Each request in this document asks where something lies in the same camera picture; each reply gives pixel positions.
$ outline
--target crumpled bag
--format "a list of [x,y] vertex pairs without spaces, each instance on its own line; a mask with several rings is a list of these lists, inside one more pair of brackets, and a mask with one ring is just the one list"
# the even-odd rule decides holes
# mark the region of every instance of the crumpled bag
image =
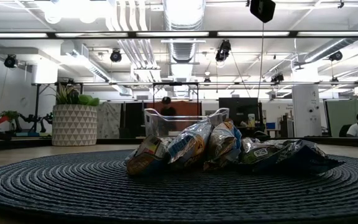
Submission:
[[251,172],[320,174],[344,162],[330,159],[317,144],[305,140],[269,140],[263,143],[243,139],[239,163]]
[[209,138],[204,170],[215,170],[235,163],[241,152],[241,133],[231,120],[217,125]]
[[164,170],[170,158],[167,146],[172,139],[147,136],[125,159],[129,175],[148,175]]
[[183,169],[200,161],[203,157],[212,125],[208,120],[200,121],[184,129],[168,146],[172,169]]

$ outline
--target green plant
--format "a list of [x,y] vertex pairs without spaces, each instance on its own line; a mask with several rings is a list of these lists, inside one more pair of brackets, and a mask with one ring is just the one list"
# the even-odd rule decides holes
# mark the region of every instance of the green plant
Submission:
[[56,102],[58,105],[88,105],[98,106],[99,98],[92,98],[89,95],[79,94],[72,86],[63,86],[59,83],[56,91]]
[[2,111],[0,117],[7,117],[8,121],[11,123],[13,120],[19,117],[19,113],[17,111]]

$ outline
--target chair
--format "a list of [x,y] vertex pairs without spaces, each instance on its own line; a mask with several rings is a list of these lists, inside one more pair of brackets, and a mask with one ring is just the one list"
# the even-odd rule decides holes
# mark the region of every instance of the chair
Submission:
[[351,124],[345,124],[344,126],[342,126],[341,130],[339,131],[339,137],[340,138],[347,137],[346,133],[351,126],[352,126]]

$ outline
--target potted plant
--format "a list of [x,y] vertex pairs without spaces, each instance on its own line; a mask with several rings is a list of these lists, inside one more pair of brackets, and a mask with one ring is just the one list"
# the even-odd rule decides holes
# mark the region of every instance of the potted plant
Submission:
[[17,111],[2,111],[0,117],[7,117],[7,121],[9,122],[9,132],[13,133],[15,130],[13,121],[19,118],[19,113]]
[[59,84],[53,107],[52,144],[90,146],[96,144],[99,98],[80,95],[72,86]]

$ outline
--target planter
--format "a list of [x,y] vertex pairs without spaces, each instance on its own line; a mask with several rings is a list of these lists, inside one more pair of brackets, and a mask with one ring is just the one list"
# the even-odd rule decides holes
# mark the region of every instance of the planter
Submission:
[[96,144],[98,114],[95,106],[55,105],[52,145],[91,146]]

